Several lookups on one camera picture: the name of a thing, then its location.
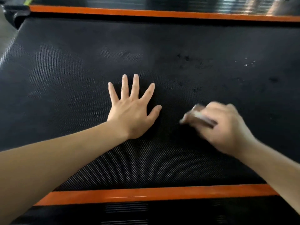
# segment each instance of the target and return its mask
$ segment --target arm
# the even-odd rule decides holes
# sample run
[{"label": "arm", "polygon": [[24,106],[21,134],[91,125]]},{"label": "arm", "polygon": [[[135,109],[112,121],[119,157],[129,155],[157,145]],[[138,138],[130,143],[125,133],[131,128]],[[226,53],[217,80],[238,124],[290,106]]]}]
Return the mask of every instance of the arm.
[{"label": "arm", "polygon": [[107,122],[68,136],[0,152],[0,224],[9,224],[106,151],[142,136],[161,109],[156,106],[147,116],[154,87],[152,83],[139,99],[139,78],[135,75],[129,97],[124,75],[120,100],[109,83],[112,108]]},{"label": "arm", "polygon": [[186,122],[216,149],[254,170],[300,214],[300,164],[259,142],[232,104],[211,102],[201,113],[217,125],[210,128],[191,116]]}]

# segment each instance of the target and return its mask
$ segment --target hand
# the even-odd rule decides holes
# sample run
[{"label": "hand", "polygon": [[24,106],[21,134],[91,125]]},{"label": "hand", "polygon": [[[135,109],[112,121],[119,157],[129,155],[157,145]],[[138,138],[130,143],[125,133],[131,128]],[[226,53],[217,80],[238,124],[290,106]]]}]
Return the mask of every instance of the hand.
[{"label": "hand", "polygon": [[241,150],[257,142],[234,105],[211,102],[200,109],[202,115],[216,121],[217,125],[212,128],[195,118],[188,118],[188,123],[217,150],[236,157]]},{"label": "hand", "polygon": [[139,76],[135,74],[129,96],[128,79],[126,75],[123,75],[121,99],[119,99],[113,84],[109,82],[108,91],[112,107],[107,121],[117,121],[119,128],[128,134],[128,139],[142,136],[154,124],[161,110],[161,105],[157,105],[147,116],[147,105],[152,98],[154,88],[155,84],[150,84],[142,98],[139,99],[140,81]]}]

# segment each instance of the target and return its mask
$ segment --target right hand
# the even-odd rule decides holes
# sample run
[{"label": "right hand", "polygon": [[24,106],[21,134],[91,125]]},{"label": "right hand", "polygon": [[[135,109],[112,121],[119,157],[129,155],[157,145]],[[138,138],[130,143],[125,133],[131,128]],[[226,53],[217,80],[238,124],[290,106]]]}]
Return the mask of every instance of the right hand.
[{"label": "right hand", "polygon": [[201,113],[216,121],[217,125],[214,128],[197,122],[190,125],[217,150],[236,157],[243,149],[257,142],[234,105],[211,102]]}]

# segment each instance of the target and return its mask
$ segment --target floor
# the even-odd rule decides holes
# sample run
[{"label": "floor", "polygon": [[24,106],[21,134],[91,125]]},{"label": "floor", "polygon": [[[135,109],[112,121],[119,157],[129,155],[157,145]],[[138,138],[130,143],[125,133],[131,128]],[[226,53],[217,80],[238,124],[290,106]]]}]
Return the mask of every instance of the floor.
[{"label": "floor", "polygon": [[4,17],[2,8],[0,9],[0,57],[7,49],[10,41],[15,36],[17,30],[11,26]]}]

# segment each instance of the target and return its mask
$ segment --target treadmill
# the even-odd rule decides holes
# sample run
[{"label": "treadmill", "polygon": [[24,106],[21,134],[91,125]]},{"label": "treadmill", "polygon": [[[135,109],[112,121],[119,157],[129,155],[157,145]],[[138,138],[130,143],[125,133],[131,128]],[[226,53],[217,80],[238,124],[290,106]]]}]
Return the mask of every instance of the treadmill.
[{"label": "treadmill", "polygon": [[0,150],[105,122],[107,83],[155,82],[160,117],[80,169],[13,224],[253,224],[297,213],[251,169],[179,120],[234,104],[253,134],[300,162],[300,0],[9,0]]}]

